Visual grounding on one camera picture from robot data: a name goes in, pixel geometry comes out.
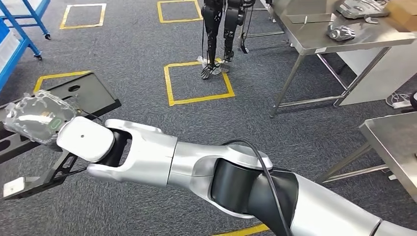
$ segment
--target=blue metal rack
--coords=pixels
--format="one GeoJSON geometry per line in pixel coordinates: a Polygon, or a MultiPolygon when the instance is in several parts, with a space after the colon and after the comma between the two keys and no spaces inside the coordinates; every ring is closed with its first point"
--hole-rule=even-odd
{"type": "MultiPolygon", "coordinates": [[[[3,88],[4,84],[7,82],[7,79],[9,78],[10,74],[13,72],[14,68],[17,65],[17,62],[19,61],[20,57],[22,57],[23,52],[26,50],[27,47],[32,49],[34,53],[34,57],[38,58],[39,60],[42,60],[41,52],[38,50],[38,48],[34,45],[32,40],[28,37],[28,35],[23,31],[22,27],[17,23],[16,19],[13,18],[13,16],[10,14],[10,12],[7,10],[6,6],[1,2],[0,0],[0,9],[4,13],[4,15],[7,17],[7,19],[11,22],[13,27],[17,30],[17,32],[20,34],[22,39],[19,39],[20,44],[14,51],[13,55],[5,65],[2,71],[0,71],[0,90],[3,88]]],[[[6,31],[4,30],[7,26],[3,23],[3,20],[0,19],[0,28],[3,28],[1,30],[2,34],[6,35],[6,31]]]]}
{"type": "MultiPolygon", "coordinates": [[[[45,35],[45,38],[48,40],[51,40],[51,34],[46,29],[45,25],[43,25],[41,18],[43,14],[45,13],[46,8],[48,7],[51,0],[42,0],[42,2],[37,6],[37,8],[34,10],[33,7],[30,5],[28,0],[21,0],[23,1],[23,4],[25,4],[26,8],[29,10],[30,15],[13,15],[14,19],[34,19],[36,21],[36,24],[24,24],[19,25],[20,27],[33,27],[33,26],[39,26],[45,35]]],[[[3,20],[8,20],[8,17],[0,16],[3,20]]]]}

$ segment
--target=power strip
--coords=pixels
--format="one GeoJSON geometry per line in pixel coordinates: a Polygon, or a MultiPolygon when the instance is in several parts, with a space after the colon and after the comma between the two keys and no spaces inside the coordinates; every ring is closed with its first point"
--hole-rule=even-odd
{"type": "Polygon", "coordinates": [[[402,102],[394,102],[392,105],[394,106],[394,109],[398,109],[398,108],[403,108],[403,107],[410,107],[411,103],[410,101],[406,100],[402,102]]]}

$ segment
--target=clear plastic package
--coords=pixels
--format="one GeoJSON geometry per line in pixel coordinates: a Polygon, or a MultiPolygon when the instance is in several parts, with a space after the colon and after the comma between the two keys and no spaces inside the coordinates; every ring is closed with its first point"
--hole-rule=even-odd
{"type": "Polygon", "coordinates": [[[45,90],[33,96],[25,93],[21,101],[9,103],[5,109],[5,129],[52,149],[58,147],[56,139],[62,126],[79,114],[76,107],[45,90]]]}

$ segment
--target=table top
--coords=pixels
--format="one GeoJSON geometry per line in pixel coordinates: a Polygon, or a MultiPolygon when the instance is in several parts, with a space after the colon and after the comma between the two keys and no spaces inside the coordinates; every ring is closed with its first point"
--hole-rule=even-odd
{"type": "Polygon", "coordinates": [[[417,112],[367,119],[359,129],[417,202],[417,112]]]}
{"type": "Polygon", "coordinates": [[[378,18],[377,25],[366,23],[364,19],[346,19],[334,10],[336,2],[337,0],[274,1],[274,13],[279,17],[290,42],[300,55],[392,47],[411,44],[416,38],[414,33],[388,17],[378,18]],[[332,23],[350,27],[355,31],[356,37],[342,42],[330,39],[326,31],[332,23]]]}

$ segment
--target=yellow tape square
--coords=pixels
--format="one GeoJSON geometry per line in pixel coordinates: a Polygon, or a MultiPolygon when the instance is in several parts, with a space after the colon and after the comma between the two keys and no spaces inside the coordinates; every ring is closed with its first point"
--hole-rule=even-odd
{"type": "Polygon", "coordinates": [[[43,76],[39,77],[39,79],[36,81],[35,87],[33,88],[33,93],[40,90],[40,87],[42,86],[42,82],[44,80],[59,79],[59,78],[62,78],[62,77],[69,77],[69,76],[76,76],[76,75],[85,75],[85,74],[90,73],[90,72],[91,72],[90,70],[85,70],[85,71],[76,71],[76,72],[54,74],[54,75],[43,75],[43,76]]]}
{"type": "Polygon", "coordinates": [[[201,62],[199,61],[192,61],[192,62],[184,62],[184,63],[172,63],[164,66],[164,74],[165,74],[165,83],[167,86],[167,94],[168,94],[168,103],[170,106],[178,105],[178,104],[186,104],[186,103],[193,103],[193,102],[202,102],[208,100],[215,100],[220,98],[227,98],[227,97],[234,97],[235,93],[233,92],[232,85],[230,84],[229,77],[226,73],[222,72],[224,84],[227,88],[227,93],[224,94],[216,94],[204,97],[196,97],[196,98],[188,98],[182,100],[174,100],[174,94],[172,92],[172,85],[171,85],[171,78],[169,74],[170,67],[176,66],[189,66],[189,65],[200,65],[201,62]]]}
{"type": "Polygon", "coordinates": [[[156,3],[157,7],[158,7],[158,16],[159,16],[159,21],[161,23],[177,23],[177,22],[190,22],[190,21],[200,21],[203,19],[203,16],[201,15],[201,10],[200,10],[200,6],[198,6],[198,2],[197,0],[171,0],[171,1],[159,1],[156,3]],[[164,20],[164,18],[162,17],[162,8],[161,8],[161,4],[162,3],[174,3],[174,2],[187,2],[187,1],[193,1],[196,9],[197,9],[197,13],[199,15],[199,18],[195,18],[195,19],[180,19],[180,20],[164,20]]]}
{"type": "Polygon", "coordinates": [[[67,5],[64,13],[64,17],[62,18],[62,22],[60,25],[60,30],[63,29],[79,29],[79,28],[90,28],[90,27],[97,27],[103,26],[104,23],[104,13],[106,12],[106,3],[94,3],[94,4],[75,4],[75,5],[67,5]],[[66,19],[68,18],[69,11],[72,7],[80,7],[80,6],[101,6],[101,13],[100,13],[100,20],[98,24],[94,25],[83,25],[83,26],[65,26],[66,19]]]}

